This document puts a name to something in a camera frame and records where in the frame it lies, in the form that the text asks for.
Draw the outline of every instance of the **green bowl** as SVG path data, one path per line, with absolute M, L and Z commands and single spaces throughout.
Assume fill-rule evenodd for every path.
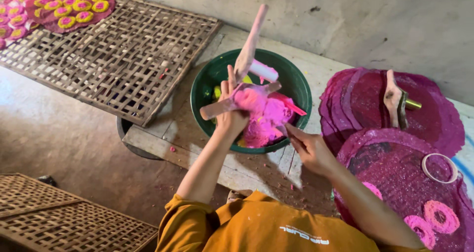
M 199 109 L 205 105 L 211 104 L 214 87 L 228 79 L 227 65 L 230 64 L 234 66 L 239 53 L 240 49 L 235 49 L 217 56 L 206 64 L 199 72 L 196 79 L 194 79 L 193 87 L 191 89 L 191 109 L 193 110 L 194 118 L 198 122 L 199 127 L 201 127 L 208 136 L 212 135 L 216 129 L 216 125 L 210 120 L 205 121 L 201 117 Z M 293 121 L 293 125 L 300 129 L 304 129 L 310 119 L 312 100 L 310 86 L 304 78 L 303 73 L 301 73 L 300 70 L 289 60 L 268 50 L 257 49 L 255 51 L 255 59 L 274 68 L 278 72 L 278 81 L 281 83 L 281 89 L 278 90 L 278 92 L 293 98 L 295 105 L 308 113 L 306 116 L 299 116 L 296 114 Z M 248 75 L 254 84 L 260 84 L 258 76 L 252 73 L 248 73 Z M 278 143 L 267 147 L 243 148 L 237 146 L 237 140 L 234 141 L 230 150 L 247 154 L 273 152 L 290 143 L 288 138 L 284 138 Z

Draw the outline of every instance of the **pink dough ring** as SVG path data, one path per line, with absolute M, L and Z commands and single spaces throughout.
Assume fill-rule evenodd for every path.
M 440 181 L 440 180 L 436 179 L 435 177 L 433 177 L 431 175 L 431 173 L 428 171 L 428 169 L 426 169 L 426 159 L 429 158 L 430 156 L 433 156 L 433 155 L 441 156 L 449 162 L 449 165 L 450 165 L 451 169 L 453 170 L 453 176 L 451 177 L 451 179 L 449 181 L 443 182 L 443 181 Z M 436 182 L 439 182 L 439 183 L 442 183 L 442 184 L 450 184 L 450 183 L 456 181 L 456 179 L 457 179 L 457 167 L 454 164 L 454 162 L 445 155 L 438 154 L 438 153 L 428 154 L 423 158 L 423 161 L 421 162 L 421 167 L 423 169 L 423 172 L 426 174 L 426 176 L 428 176 L 431 180 L 434 180 Z
M 425 203 L 424 210 L 426 221 L 438 233 L 454 233 L 459 228 L 459 219 L 453 210 L 445 204 L 430 200 Z M 446 218 L 443 223 L 436 219 L 436 212 L 442 213 Z
M 380 190 L 377 189 L 375 185 L 367 182 L 363 182 L 362 184 L 365 185 L 365 187 L 369 188 L 372 193 L 374 193 L 380 200 L 382 200 L 382 193 L 380 193 Z
M 410 215 L 406 216 L 403 221 L 413 230 L 415 231 L 415 228 L 420 229 L 423 234 L 416 233 L 418 234 L 418 237 L 420 237 L 420 240 L 423 242 L 423 244 L 428 248 L 428 249 L 433 249 L 436 244 L 436 238 L 435 238 L 435 233 L 433 229 L 431 229 L 431 226 L 429 223 L 427 223 L 423 218 Z

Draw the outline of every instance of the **bamboo lattice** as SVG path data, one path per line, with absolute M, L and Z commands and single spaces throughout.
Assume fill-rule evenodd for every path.
M 99 23 L 38 29 L 0 52 L 0 65 L 145 126 L 220 28 L 217 19 L 143 0 L 116 0 Z
M 158 227 L 20 174 L 0 175 L 0 192 L 0 235 L 36 251 L 139 251 L 158 234 Z M 8 208 L 32 200 L 36 209 Z

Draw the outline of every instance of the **concrete floor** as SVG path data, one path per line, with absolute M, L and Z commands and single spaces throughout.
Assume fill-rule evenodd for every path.
M 0 173 L 51 175 L 58 188 L 159 225 L 186 170 L 130 152 L 115 120 L 0 67 Z M 217 186 L 211 205 L 227 194 Z

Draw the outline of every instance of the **finger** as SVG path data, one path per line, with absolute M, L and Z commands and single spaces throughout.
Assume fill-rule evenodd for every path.
M 232 65 L 227 65 L 227 72 L 229 73 L 229 94 L 231 94 L 234 91 L 235 88 L 235 73 L 234 73 L 234 68 Z
M 228 79 L 229 83 L 232 85 L 232 88 L 235 88 L 237 86 L 237 81 L 236 81 L 236 74 L 234 72 L 234 68 L 232 67 L 232 65 L 227 65 L 227 72 L 229 75 L 229 79 Z
M 304 153 L 307 153 L 306 147 L 300 140 L 292 136 L 290 137 L 290 142 L 292 143 L 293 147 L 295 148 L 296 152 L 298 152 L 298 154 L 302 155 Z
M 227 98 L 228 95 L 229 95 L 229 82 L 222 81 L 220 83 L 220 96 Z
M 309 134 L 303 132 L 302 130 L 294 127 L 293 125 L 291 125 L 289 123 L 286 123 L 285 127 L 291 135 L 293 135 L 294 137 L 296 137 L 297 139 L 299 139 L 301 141 L 305 141 L 306 139 L 308 139 L 308 137 L 310 137 Z

